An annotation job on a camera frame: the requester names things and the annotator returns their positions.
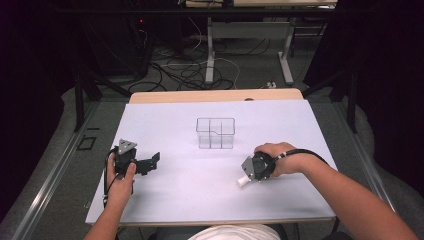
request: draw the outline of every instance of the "table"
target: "table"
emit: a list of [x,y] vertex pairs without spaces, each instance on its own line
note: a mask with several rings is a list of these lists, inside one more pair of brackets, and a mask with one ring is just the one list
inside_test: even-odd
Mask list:
[[[236,119],[233,149],[198,148],[195,121],[204,116]],[[284,140],[309,148],[337,169],[309,103],[296,89],[135,93],[123,113],[114,145],[121,138],[138,144],[138,160],[161,152],[157,170],[135,177],[134,194],[121,226],[335,218],[301,174],[252,182],[242,189],[236,184],[244,174],[241,164],[264,142]],[[103,210],[102,194],[103,176],[86,218],[89,224]]]
[[[337,0],[234,0],[234,7],[301,7],[301,6],[329,6],[335,5]],[[218,8],[221,3],[208,3],[186,1],[187,7],[192,8]],[[283,51],[278,52],[278,57],[283,71],[285,82],[293,84],[293,77],[287,62],[296,26],[296,18],[288,22],[213,22],[208,17],[208,63],[205,82],[213,82],[213,68],[215,52],[213,51],[213,38],[277,38],[284,39]]]

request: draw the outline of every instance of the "person's right arm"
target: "person's right arm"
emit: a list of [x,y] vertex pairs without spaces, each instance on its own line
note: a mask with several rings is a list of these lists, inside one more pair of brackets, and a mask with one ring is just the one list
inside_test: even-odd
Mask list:
[[[288,143],[267,143],[255,152],[277,157],[291,149]],[[291,173],[308,178],[356,239],[418,239],[385,202],[317,157],[299,153],[281,158],[272,176]]]

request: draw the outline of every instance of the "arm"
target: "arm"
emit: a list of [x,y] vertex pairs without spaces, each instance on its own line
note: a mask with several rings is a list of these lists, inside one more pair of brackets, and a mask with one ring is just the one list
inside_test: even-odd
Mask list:
[[[271,157],[294,149],[288,143],[264,144]],[[295,154],[276,162],[272,174],[302,173],[321,193],[340,221],[357,239],[418,239],[392,209],[368,189],[310,154]]]
[[119,220],[131,195],[136,166],[134,163],[130,163],[125,178],[117,178],[113,181],[115,178],[114,160],[115,155],[111,154],[107,166],[108,176],[105,176],[108,186],[110,186],[107,205],[84,239],[115,239]]

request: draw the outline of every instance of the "white cylindrical object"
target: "white cylindrical object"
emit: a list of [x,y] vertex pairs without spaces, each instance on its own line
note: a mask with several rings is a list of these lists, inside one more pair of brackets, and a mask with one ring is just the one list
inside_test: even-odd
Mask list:
[[246,185],[248,182],[250,182],[250,178],[247,175],[244,175],[243,177],[237,180],[237,185],[241,188],[244,185]]

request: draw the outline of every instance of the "clear plastic container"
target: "clear plastic container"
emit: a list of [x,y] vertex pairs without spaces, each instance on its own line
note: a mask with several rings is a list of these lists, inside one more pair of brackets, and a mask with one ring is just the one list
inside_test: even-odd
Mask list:
[[235,134],[234,118],[198,118],[196,125],[199,148],[233,148]]

